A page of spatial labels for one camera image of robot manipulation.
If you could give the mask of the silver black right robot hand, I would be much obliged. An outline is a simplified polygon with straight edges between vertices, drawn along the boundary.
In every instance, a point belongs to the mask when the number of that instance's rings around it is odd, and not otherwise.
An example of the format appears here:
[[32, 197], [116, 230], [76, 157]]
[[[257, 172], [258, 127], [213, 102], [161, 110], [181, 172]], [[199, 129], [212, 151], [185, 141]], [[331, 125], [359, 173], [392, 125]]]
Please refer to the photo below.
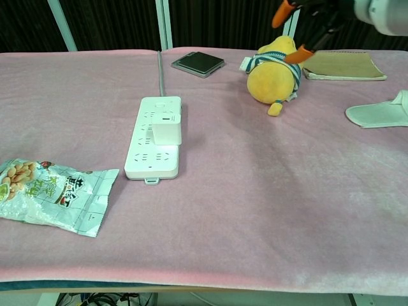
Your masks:
[[318, 19], [320, 26], [285, 61], [298, 64], [311, 58], [350, 20], [370, 24], [383, 35], [407, 36], [407, 1], [282, 1], [272, 18], [278, 28], [302, 8]]

